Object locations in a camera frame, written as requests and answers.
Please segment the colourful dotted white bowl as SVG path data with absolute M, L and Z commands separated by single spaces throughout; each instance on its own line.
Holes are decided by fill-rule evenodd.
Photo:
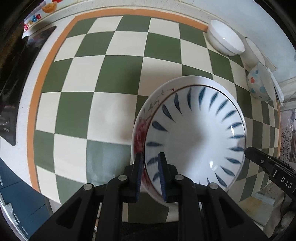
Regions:
M 271 72 L 261 63 L 257 63 L 247 75 L 247 86 L 251 95 L 259 101 L 276 99 Z

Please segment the white bowl with rim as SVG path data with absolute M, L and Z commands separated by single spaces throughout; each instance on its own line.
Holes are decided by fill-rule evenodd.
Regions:
M 255 67 L 258 63 L 265 66 L 265 59 L 259 48 L 249 38 L 242 39 L 245 51 L 240 55 L 243 62 L 250 68 Z

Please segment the plain white bowl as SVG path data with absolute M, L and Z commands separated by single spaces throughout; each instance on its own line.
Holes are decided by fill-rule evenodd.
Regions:
M 222 54 L 235 56 L 245 51 L 245 46 L 240 37 L 221 21 L 210 21 L 207 37 L 210 44 Z

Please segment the green checkered table mat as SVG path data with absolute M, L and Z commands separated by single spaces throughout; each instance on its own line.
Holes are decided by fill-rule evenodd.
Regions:
M 41 49 L 27 130 L 31 183 L 44 196 L 64 203 L 83 183 L 117 173 L 148 96 L 185 75 L 225 87 L 245 116 L 247 143 L 278 154 L 277 104 L 250 95 L 246 64 L 218 53 L 204 25 L 147 9 L 94 11 L 55 25 Z

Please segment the blue cabinet front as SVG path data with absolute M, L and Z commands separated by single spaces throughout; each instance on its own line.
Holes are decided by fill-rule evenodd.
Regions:
M 1 197 L 11 204 L 13 217 L 26 238 L 49 219 L 45 197 L 19 178 L 1 161 Z

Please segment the black induction cooktop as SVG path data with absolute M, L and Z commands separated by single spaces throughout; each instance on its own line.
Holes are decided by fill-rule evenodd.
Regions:
M 37 55 L 56 26 L 22 37 L 20 24 L 1 51 L 1 137 L 16 145 L 16 122 L 25 82 Z

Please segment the colourful fruit wall sticker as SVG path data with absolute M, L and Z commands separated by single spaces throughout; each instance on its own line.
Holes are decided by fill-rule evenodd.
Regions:
M 42 18 L 52 14 L 61 6 L 62 0 L 42 1 L 29 15 L 24 19 L 24 31 L 29 30 L 34 24 L 39 22 Z

